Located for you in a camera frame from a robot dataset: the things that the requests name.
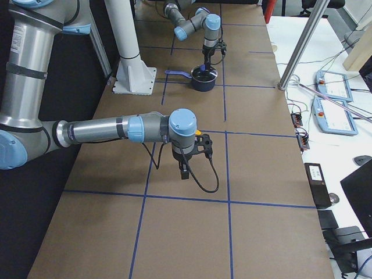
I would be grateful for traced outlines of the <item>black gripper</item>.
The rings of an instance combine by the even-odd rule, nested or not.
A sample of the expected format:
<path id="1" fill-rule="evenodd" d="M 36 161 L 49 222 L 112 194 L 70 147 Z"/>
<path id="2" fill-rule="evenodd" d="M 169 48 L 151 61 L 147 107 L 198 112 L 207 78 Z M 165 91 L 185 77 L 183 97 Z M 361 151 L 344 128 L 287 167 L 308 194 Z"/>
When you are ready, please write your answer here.
<path id="1" fill-rule="evenodd" d="M 189 179 L 189 170 L 186 164 L 192 157 L 192 152 L 194 151 L 195 146 L 190 145 L 186 148 L 180 148 L 177 144 L 172 144 L 171 148 L 173 158 L 175 158 L 175 160 L 178 161 L 181 179 L 182 180 Z"/>
<path id="2" fill-rule="evenodd" d="M 203 45 L 202 53 L 204 55 L 204 65 L 206 70 L 210 70 L 211 67 L 211 57 L 214 55 L 217 45 L 215 46 L 206 46 Z"/>

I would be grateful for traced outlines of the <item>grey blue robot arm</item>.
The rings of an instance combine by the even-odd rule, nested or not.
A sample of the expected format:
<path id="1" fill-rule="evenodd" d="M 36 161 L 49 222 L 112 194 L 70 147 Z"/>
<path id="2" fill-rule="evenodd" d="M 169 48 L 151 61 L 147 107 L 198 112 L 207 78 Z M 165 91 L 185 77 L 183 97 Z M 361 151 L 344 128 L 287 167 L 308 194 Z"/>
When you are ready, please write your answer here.
<path id="1" fill-rule="evenodd" d="M 56 56 L 60 38 L 90 36 L 88 1 L 2 1 L 1 16 L 13 23 L 1 80 L 1 179 L 24 179 L 27 165 L 58 149 L 130 137 L 124 116 L 80 116 L 94 95 L 79 97 L 73 82 L 87 81 L 89 53 L 68 42 L 77 64 Z"/>
<path id="2" fill-rule="evenodd" d="M 195 16 L 186 19 L 181 11 L 191 6 L 195 1 L 165 1 L 163 13 L 175 26 L 174 33 L 179 41 L 186 40 L 193 33 L 200 29 L 204 30 L 204 42 L 202 53 L 204 55 L 203 71 L 211 71 L 212 56 L 221 42 L 219 32 L 221 27 L 221 18 L 219 15 L 210 13 L 206 8 L 198 8 Z"/>

